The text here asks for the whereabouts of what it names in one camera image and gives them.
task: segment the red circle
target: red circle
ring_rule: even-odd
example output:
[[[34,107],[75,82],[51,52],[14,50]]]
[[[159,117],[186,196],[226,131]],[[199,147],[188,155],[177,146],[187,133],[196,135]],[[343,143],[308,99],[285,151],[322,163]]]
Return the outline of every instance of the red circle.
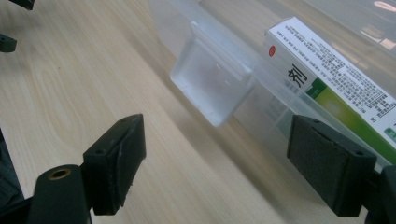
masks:
[[[276,52],[275,46],[271,46],[270,52],[269,52],[270,57],[274,56],[275,52]]]

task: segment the wood grain surface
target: wood grain surface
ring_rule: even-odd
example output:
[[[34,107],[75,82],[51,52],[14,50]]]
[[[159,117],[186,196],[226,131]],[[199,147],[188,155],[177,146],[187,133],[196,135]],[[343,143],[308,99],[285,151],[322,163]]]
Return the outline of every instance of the wood grain surface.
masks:
[[[94,223],[363,223],[336,217],[235,120],[212,127],[170,81],[146,0],[0,1],[0,127],[25,197],[114,122],[143,113],[148,156],[126,204]]]

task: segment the black chinese character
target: black chinese character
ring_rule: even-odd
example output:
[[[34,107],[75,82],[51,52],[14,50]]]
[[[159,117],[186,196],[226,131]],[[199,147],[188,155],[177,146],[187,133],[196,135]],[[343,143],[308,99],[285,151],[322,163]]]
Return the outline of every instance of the black chinese character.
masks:
[[[293,65],[293,68],[289,71],[289,77],[293,82],[297,83],[299,88],[301,88],[301,85],[304,85],[304,82],[308,80],[296,65]]]

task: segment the black object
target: black object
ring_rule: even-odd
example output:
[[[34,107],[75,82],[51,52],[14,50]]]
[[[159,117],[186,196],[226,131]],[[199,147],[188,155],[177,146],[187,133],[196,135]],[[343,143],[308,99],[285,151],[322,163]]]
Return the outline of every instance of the black object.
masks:
[[[64,165],[37,179],[32,198],[0,211],[0,223],[91,223],[115,215],[146,158],[143,115],[119,120],[85,153],[81,166]]]
[[[35,4],[35,0],[9,0],[9,1],[21,7],[24,7],[28,10],[32,10],[33,5]],[[17,40],[8,37],[6,35],[0,34],[0,52],[10,53],[15,51],[16,47],[17,47]]]
[[[376,156],[333,128],[294,116],[288,158],[339,217],[369,210],[366,223],[396,223],[396,167],[375,172]]]
[[[17,4],[20,7],[24,7],[28,10],[32,10],[33,6],[35,5],[35,0],[9,0],[9,1]]]

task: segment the plastic bin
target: plastic bin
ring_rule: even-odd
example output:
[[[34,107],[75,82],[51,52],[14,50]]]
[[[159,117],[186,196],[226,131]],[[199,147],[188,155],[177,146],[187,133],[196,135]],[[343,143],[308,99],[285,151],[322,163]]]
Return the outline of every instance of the plastic bin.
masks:
[[[211,124],[235,116],[285,156],[292,115],[306,115],[371,149],[378,156],[376,170],[389,164],[262,55],[265,31],[295,16],[395,98],[392,1],[148,1],[161,41],[177,57],[172,80]]]

